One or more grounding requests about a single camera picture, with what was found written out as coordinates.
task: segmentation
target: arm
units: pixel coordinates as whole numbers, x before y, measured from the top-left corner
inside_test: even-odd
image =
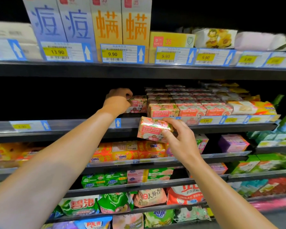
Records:
[[[40,229],[85,169],[109,125],[130,107],[129,89],[111,90],[103,108],[40,151],[0,184],[0,229]]]
[[[276,229],[267,218],[221,179],[200,156],[193,131],[182,121],[171,118],[178,137],[168,130],[162,134],[168,140],[174,156],[188,169],[224,229]]]

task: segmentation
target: hand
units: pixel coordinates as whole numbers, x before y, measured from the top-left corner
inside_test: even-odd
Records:
[[[169,130],[162,130],[164,138],[168,141],[170,149],[175,158],[185,167],[197,160],[202,160],[193,131],[181,120],[163,118],[162,120],[171,123],[178,132],[176,138]]]
[[[106,95],[103,108],[114,111],[118,116],[130,107],[130,103],[127,101],[130,97],[132,97],[132,92],[128,88],[111,89]]]

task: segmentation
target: white arrow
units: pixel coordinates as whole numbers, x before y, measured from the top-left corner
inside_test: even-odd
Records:
[[[13,43],[13,48],[14,48],[14,51],[16,52],[16,54],[18,55],[18,57],[23,58],[22,53],[21,53],[21,49],[15,43]]]
[[[142,51],[142,48],[140,49],[140,51],[139,51],[139,62],[142,62],[142,60],[143,60],[143,51]]]
[[[194,51],[192,51],[192,53],[190,54],[190,56],[188,57],[188,62],[192,63],[192,59],[194,57]]]
[[[232,59],[232,53],[228,56],[225,65],[226,65],[226,64],[229,64],[229,62],[230,62],[231,59]]]
[[[46,129],[49,129],[49,126],[44,122],[44,127],[46,128]]]
[[[85,48],[85,54],[86,54],[87,60],[90,60],[90,51],[87,46]]]

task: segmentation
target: forearm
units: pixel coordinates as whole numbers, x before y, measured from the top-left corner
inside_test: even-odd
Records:
[[[189,158],[185,166],[223,229],[277,228],[222,180],[202,158]]]
[[[84,170],[117,116],[116,111],[102,108],[3,181],[0,228],[39,229]]]

